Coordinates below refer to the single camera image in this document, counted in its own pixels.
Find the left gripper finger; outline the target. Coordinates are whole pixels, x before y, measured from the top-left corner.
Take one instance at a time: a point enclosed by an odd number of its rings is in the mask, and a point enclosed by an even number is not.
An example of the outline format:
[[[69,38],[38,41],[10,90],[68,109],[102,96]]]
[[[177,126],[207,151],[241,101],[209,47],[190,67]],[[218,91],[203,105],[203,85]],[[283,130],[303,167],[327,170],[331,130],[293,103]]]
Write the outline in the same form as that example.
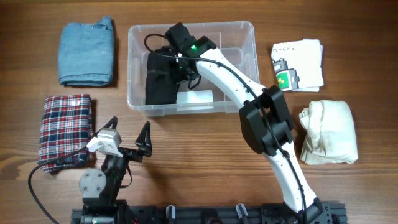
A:
[[[110,134],[117,132],[118,118],[113,116],[99,131],[100,134]]]
[[[150,122],[146,121],[141,132],[139,133],[135,145],[139,149],[152,149],[152,141],[150,138]]]

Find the black cloth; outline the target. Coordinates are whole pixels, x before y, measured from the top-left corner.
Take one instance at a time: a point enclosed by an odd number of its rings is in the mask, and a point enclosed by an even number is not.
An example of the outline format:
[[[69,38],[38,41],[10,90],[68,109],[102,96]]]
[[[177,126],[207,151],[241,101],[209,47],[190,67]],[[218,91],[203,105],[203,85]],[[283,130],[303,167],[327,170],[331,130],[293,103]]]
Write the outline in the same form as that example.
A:
[[[148,55],[146,77],[146,105],[175,104],[179,84],[175,59],[158,54],[174,56],[170,47],[163,46]]]

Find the clear plastic storage bin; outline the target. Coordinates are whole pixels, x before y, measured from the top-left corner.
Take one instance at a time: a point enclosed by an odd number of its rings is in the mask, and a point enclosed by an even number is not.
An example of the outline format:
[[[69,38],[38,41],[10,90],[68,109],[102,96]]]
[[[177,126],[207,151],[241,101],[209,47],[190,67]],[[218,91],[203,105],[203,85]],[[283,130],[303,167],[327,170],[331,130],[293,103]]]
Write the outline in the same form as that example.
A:
[[[127,105],[132,110],[150,116],[198,113],[236,113],[236,105],[213,83],[201,79],[192,90],[187,83],[178,89],[177,102],[166,105],[146,104],[147,58],[149,50],[167,45],[162,38],[170,24],[134,25],[128,32]],[[186,23],[196,38],[208,37],[226,59],[240,72],[259,83],[254,27],[248,21]]]

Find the white printed t-shirt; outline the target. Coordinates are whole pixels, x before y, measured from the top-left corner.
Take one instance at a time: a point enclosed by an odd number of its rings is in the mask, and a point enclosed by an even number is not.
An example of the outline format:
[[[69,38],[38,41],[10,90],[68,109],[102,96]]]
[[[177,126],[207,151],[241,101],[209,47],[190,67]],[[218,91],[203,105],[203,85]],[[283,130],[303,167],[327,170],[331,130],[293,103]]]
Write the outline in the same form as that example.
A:
[[[323,46],[318,39],[274,44],[271,59],[282,91],[318,92],[324,85]]]

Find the cream cloth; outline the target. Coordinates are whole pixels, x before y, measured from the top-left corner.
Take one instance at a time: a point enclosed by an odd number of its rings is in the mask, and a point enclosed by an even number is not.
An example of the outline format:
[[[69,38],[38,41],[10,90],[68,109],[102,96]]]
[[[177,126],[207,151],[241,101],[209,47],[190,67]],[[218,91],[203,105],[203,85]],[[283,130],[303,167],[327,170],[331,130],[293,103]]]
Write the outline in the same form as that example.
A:
[[[299,114],[306,130],[300,159],[308,165],[352,164],[358,160],[353,115],[344,101],[310,102]]]

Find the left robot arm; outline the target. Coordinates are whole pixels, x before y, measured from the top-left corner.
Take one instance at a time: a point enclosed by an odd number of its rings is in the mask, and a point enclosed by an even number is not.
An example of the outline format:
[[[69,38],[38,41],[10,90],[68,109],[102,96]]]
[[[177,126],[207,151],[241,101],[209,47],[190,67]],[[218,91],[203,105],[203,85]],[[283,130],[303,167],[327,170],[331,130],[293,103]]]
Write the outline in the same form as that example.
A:
[[[80,178],[83,208],[72,211],[72,223],[139,223],[126,200],[118,200],[126,174],[132,175],[129,163],[142,162],[152,156],[150,122],[141,129],[135,145],[137,149],[121,147],[121,136],[116,129],[118,118],[113,117],[93,135],[87,148],[89,152],[100,152],[106,157],[100,169],[89,169]]]

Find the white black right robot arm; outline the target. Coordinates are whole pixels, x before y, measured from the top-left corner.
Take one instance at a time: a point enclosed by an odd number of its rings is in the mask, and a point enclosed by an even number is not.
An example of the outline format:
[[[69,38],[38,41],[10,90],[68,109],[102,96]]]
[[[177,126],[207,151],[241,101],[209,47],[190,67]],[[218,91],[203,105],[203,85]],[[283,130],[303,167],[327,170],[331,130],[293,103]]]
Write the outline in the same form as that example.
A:
[[[181,68],[217,86],[238,108],[245,142],[271,165],[293,223],[312,223],[322,213],[295,153],[293,122],[283,92],[266,88],[240,72],[208,37],[196,39],[181,23],[165,33]]]

